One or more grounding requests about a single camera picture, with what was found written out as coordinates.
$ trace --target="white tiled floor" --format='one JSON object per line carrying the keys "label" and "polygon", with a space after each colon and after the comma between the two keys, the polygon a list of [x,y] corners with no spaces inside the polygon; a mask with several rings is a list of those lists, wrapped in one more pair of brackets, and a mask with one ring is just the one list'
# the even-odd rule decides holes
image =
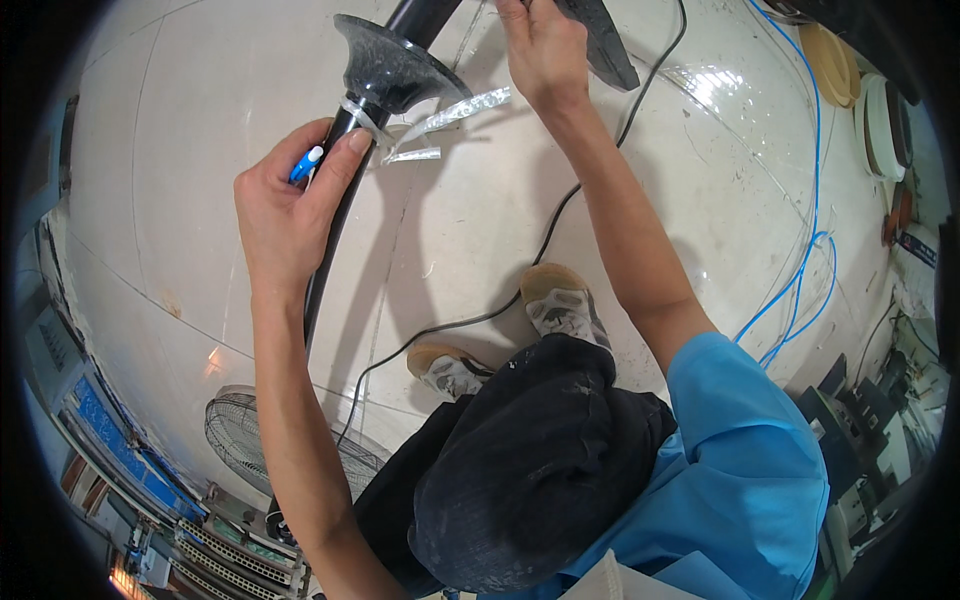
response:
{"label": "white tiled floor", "polygon": [[[607,4],[645,77],[679,27],[676,5]],[[204,407],[219,387],[250,384],[253,375],[250,283],[232,179],[294,127],[337,107],[347,50],[332,14],[382,23],[393,5],[131,0],[93,34],[73,193],[54,217],[68,297],[108,381],[199,489],[211,479],[265,502],[219,461],[203,433]],[[707,312],[733,336],[791,277],[809,235],[812,88],[792,49],[746,3],[687,5],[687,35],[654,81],[623,152]],[[505,47],[492,2],[464,0],[431,52],[483,91],[510,83]],[[617,130],[634,95],[595,80],[591,95]],[[828,363],[843,349],[858,356],[889,289],[876,235],[883,204],[853,155],[851,114],[824,104],[822,132],[820,227],[834,230],[838,288],[824,317],[771,368],[783,385],[801,377],[811,351],[825,343],[820,356]],[[432,141],[443,147],[442,160],[369,172],[350,213],[310,360],[332,420],[346,418],[360,371],[412,333],[508,299],[575,182],[518,96]],[[616,305],[582,197],[561,219],[546,259],[593,287],[612,332],[619,385],[665,396],[652,356]],[[823,301],[829,274],[828,256],[816,251],[801,322]],[[771,311],[744,348],[757,358],[770,348],[786,311],[787,302]],[[438,338],[498,366],[534,335],[517,307]],[[351,435],[396,450],[438,402],[399,358],[372,375]]]}

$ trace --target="sleeve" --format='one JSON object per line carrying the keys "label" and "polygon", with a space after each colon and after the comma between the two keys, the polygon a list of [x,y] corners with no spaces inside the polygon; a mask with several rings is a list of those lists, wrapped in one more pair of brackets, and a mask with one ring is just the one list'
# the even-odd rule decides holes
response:
{"label": "sleeve", "polygon": [[719,333],[681,348],[667,386],[689,463],[669,495],[692,515],[682,528],[689,549],[751,596],[799,597],[828,498],[823,455],[800,410]]}

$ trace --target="clear tape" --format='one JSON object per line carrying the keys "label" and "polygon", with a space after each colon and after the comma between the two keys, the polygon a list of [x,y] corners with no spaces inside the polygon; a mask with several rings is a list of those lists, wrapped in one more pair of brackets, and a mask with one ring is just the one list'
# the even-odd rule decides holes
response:
{"label": "clear tape", "polygon": [[360,127],[364,128],[373,136],[373,141],[376,142],[376,145],[380,148],[391,148],[394,146],[396,141],[388,133],[383,132],[376,126],[367,113],[364,112],[360,105],[353,102],[347,96],[344,96],[340,99],[340,106],[344,108],[345,111],[353,115],[353,118],[357,120],[357,123],[360,124]]}
{"label": "clear tape", "polygon": [[[509,86],[499,87],[498,89],[492,89],[488,92],[477,94],[472,98],[467,98],[466,100],[458,102],[450,108],[441,110],[437,114],[428,116],[407,130],[400,139],[395,139],[389,133],[380,130],[374,124],[370,116],[368,116],[359,105],[351,101],[350,98],[347,98],[346,96],[341,98],[340,106],[353,115],[361,127],[370,131],[373,141],[376,142],[376,145],[380,147],[381,156],[383,156],[380,159],[380,164],[385,165],[390,164],[391,162],[401,162],[403,160],[428,160],[440,158],[441,150],[440,148],[430,145],[430,141],[426,138],[428,133],[435,132],[436,130],[442,129],[455,121],[469,117],[482,110],[499,107],[502,104],[510,102],[510,99],[511,89]],[[423,140],[423,144],[426,146],[426,148],[403,153],[397,152],[400,146],[417,138]]]}

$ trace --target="dirty white sneaker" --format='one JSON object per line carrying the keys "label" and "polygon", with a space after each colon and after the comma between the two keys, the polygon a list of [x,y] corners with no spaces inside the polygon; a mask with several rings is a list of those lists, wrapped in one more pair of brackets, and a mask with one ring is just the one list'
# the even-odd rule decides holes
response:
{"label": "dirty white sneaker", "polygon": [[541,337],[562,333],[612,352],[587,283],[563,265],[530,267],[520,280],[527,316]]}
{"label": "dirty white sneaker", "polygon": [[463,350],[443,344],[417,344],[407,353],[407,369],[448,402],[476,394],[493,371]]}

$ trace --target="metal rack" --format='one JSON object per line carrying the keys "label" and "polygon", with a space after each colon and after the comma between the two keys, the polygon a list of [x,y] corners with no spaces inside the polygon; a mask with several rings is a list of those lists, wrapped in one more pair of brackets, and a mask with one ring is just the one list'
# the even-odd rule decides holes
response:
{"label": "metal rack", "polygon": [[299,550],[286,548],[277,552],[286,560],[271,560],[215,531],[215,518],[223,517],[213,512],[203,526],[187,519],[177,523],[176,547],[182,560],[171,564],[180,573],[214,598],[295,600],[306,597],[310,567]]}

